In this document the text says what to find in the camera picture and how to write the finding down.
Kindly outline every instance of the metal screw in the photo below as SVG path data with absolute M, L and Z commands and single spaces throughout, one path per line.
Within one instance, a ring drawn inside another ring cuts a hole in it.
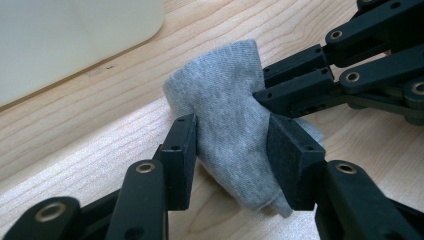
M 339 163 L 336 165 L 337 170 L 346 174 L 356 174 L 357 170 L 353 166 L 345 163 Z
M 138 165 L 135 170 L 139 173 L 148 173 L 155 169 L 155 165 L 152 163 L 142 163 Z
M 359 75 L 359 73 L 357 73 L 357 72 L 351 72 L 348 75 L 346 75 L 346 82 L 354 83 L 354 82 L 359 80 L 360 76 L 361 75 Z
M 66 211 L 66 205 L 62 202 L 54 202 L 43 207 L 35 214 L 35 220 L 48 222 L 58 218 Z
M 338 39 L 339 37 L 341 37 L 343 35 L 342 31 L 334 31 L 331 33 L 330 38 L 335 40 Z
M 424 95 L 424 82 L 418 82 L 412 85 L 411 91 L 416 95 Z

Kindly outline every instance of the white container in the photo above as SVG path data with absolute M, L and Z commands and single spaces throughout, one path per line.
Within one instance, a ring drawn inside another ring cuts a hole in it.
M 1 0 L 0 107 L 153 36 L 163 0 Z

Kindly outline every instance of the wood grain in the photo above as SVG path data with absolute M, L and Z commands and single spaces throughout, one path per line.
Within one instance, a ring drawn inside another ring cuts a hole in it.
M 129 52 L 0 112 L 0 235 L 51 196 L 82 205 L 117 189 L 150 158 L 170 126 L 162 84 L 201 54 L 257 41 L 263 66 L 316 43 L 348 21 L 350 0 L 165 2 L 165 21 Z M 324 132 L 327 160 L 364 167 L 389 197 L 424 211 L 424 130 L 402 117 L 339 106 L 307 117 Z M 316 239 L 313 213 L 283 219 L 241 209 L 198 165 L 192 202 L 170 213 L 171 239 Z

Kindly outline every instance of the gray sock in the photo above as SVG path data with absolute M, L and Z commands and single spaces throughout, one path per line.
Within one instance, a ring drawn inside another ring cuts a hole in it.
M 271 206 L 283 217 L 292 210 L 274 179 L 266 155 L 269 111 L 252 93 L 264 89 L 254 40 L 221 47 L 175 72 L 164 92 L 175 117 L 198 117 L 198 155 L 210 174 L 244 207 Z M 299 124 L 321 141 L 305 120 Z

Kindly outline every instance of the light wood surface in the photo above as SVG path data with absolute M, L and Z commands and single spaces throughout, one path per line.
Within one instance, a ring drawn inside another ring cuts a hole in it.
M 348 21 L 354 0 L 165 2 L 157 35 L 129 52 L 0 112 L 0 236 L 35 203 L 69 195 L 86 205 L 151 158 L 171 119 L 162 84 L 189 60 L 254 38 L 263 66 Z M 307 116 L 327 160 L 367 170 L 391 198 L 424 211 L 424 128 L 402 117 L 339 106 Z M 190 209 L 171 212 L 171 239 L 317 239 L 313 213 L 283 219 L 242 209 L 197 165 Z

